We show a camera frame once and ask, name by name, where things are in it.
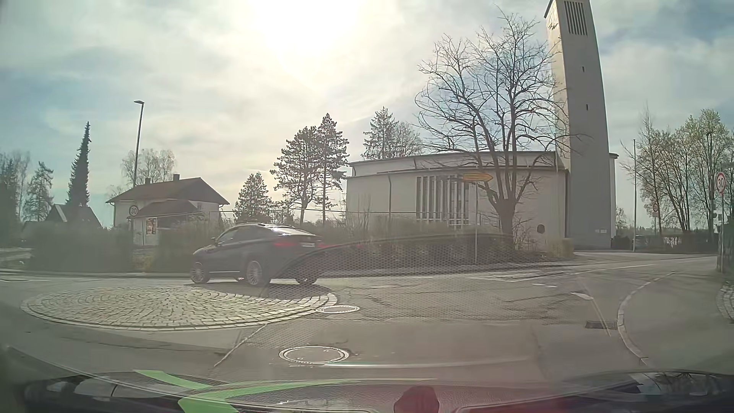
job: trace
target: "shrub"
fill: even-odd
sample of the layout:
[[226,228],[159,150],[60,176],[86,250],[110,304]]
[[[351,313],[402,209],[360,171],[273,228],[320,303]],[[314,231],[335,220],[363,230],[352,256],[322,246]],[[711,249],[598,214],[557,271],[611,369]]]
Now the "shrub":
[[189,221],[173,229],[159,229],[158,246],[148,265],[151,271],[188,271],[194,251],[211,243],[222,228],[206,221]]
[[33,270],[115,272],[132,269],[132,235],[121,229],[54,224],[33,236]]

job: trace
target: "tall window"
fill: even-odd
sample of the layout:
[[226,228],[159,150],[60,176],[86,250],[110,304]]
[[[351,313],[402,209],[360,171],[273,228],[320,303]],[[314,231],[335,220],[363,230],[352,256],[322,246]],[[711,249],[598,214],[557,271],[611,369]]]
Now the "tall window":
[[456,176],[417,176],[415,178],[415,218],[469,224],[469,183]]

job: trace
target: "street lamp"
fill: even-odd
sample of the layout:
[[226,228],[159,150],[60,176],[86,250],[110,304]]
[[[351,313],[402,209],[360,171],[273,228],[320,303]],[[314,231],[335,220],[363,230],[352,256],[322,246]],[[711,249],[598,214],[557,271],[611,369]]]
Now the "street lamp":
[[144,101],[134,101],[133,103],[137,103],[140,105],[140,121],[138,121],[138,140],[135,144],[135,166],[133,167],[133,186],[137,186],[137,154],[138,150],[140,150],[140,127],[142,126],[142,108],[145,107]]

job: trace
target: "car roof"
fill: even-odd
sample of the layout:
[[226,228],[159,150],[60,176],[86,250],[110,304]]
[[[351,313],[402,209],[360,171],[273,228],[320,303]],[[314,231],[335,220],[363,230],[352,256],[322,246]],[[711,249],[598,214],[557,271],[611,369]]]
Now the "car roof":
[[296,227],[294,227],[292,225],[275,224],[275,223],[262,223],[262,222],[238,223],[238,224],[232,226],[230,229],[232,229],[232,228],[242,228],[244,226],[262,226],[264,228],[293,228],[293,229],[297,229]]

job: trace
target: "sign post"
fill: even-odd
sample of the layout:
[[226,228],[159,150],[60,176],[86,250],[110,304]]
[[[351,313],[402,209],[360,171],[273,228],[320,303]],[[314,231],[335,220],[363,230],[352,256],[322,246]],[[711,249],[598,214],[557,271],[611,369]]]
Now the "sign post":
[[462,180],[474,182],[474,265],[477,264],[477,231],[479,230],[479,182],[489,182],[494,177],[484,172],[467,172],[462,175]]
[[721,244],[722,272],[724,272],[724,190],[727,187],[727,176],[723,172],[716,174],[716,190],[722,196],[722,229],[719,231],[719,244]]

